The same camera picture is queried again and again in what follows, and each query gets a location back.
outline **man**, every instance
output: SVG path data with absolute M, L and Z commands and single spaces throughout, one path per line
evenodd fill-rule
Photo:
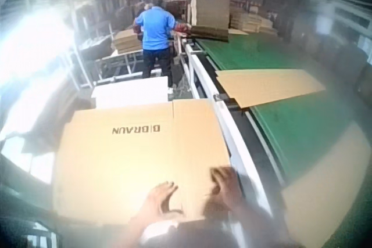
M 144 49 L 144 70 L 142 78 L 149 78 L 156 59 L 162 75 L 168 77 L 168 94 L 173 94 L 173 79 L 170 69 L 170 51 L 168 30 L 186 31 L 186 24 L 178 24 L 175 18 L 161 7 L 163 0 L 153 0 L 153 7 L 142 12 L 134 19 L 133 30 L 136 33 L 144 28 L 142 46 Z
M 143 2 L 140 6 L 141 8 L 139 9 L 139 11 L 137 12 L 137 14 L 135 15 L 135 17 L 139 17 L 140 14 L 148 9 L 151 9 L 152 8 L 152 3 L 147 3 L 147 2 Z M 142 41 L 144 38 L 144 33 L 143 31 L 141 30 L 141 32 L 139 32 L 137 34 L 137 39 Z

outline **human hand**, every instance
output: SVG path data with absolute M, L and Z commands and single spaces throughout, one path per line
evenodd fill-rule
M 176 26 L 174 27 L 174 30 L 176 32 L 187 33 L 189 32 L 190 28 L 189 25 L 186 23 L 177 23 Z
M 136 34 L 139 34 L 141 33 L 141 26 L 138 26 L 134 23 L 133 25 L 133 32 L 136 33 Z
M 180 213 L 170 212 L 167 204 L 177 189 L 178 186 L 173 182 L 164 182 L 153 188 L 134 220 L 145 228 L 152 223 L 178 217 Z
M 242 191 L 239 187 L 238 176 L 232 167 L 219 167 L 212 169 L 212 178 L 219 186 L 217 199 L 234 210 L 243 203 Z

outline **flattened cardboard box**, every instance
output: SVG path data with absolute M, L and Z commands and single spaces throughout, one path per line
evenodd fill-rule
M 164 181 L 179 189 L 171 210 L 202 218 L 214 183 L 210 168 L 229 164 L 208 100 L 76 112 L 63 132 L 53 204 L 59 215 L 125 224 Z
M 298 69 L 216 71 L 217 80 L 240 107 L 251 107 L 325 90 L 314 77 Z

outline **blue t-shirt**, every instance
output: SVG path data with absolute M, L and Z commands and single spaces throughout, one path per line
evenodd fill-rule
M 168 30 L 176 25 L 176 20 L 171 13 L 160 7 L 153 7 L 142 12 L 134 22 L 144 27 L 143 49 L 158 50 L 169 47 Z

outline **green conveyor belt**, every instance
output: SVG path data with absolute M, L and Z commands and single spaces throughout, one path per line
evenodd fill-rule
M 229 35 L 229 43 L 200 39 L 222 70 L 295 69 L 302 63 L 260 35 Z M 350 113 L 328 91 L 252 107 L 290 183 L 336 143 Z

